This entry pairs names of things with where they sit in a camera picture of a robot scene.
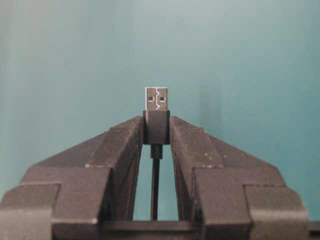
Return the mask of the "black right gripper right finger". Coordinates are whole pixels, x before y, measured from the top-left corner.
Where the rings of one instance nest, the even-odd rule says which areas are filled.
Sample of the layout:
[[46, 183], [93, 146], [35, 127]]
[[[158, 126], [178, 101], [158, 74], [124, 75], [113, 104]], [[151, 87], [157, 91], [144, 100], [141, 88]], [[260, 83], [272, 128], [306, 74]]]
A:
[[278, 169], [178, 117], [169, 120], [180, 220], [203, 240], [306, 240], [308, 213]]

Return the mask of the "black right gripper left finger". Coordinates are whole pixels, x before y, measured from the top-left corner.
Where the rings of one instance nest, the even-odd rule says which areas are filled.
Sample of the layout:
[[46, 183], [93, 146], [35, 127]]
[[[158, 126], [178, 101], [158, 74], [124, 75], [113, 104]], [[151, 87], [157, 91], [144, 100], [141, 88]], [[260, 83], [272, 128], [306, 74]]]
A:
[[133, 218], [144, 120], [136, 116], [32, 165], [0, 203], [3, 240], [97, 240]]

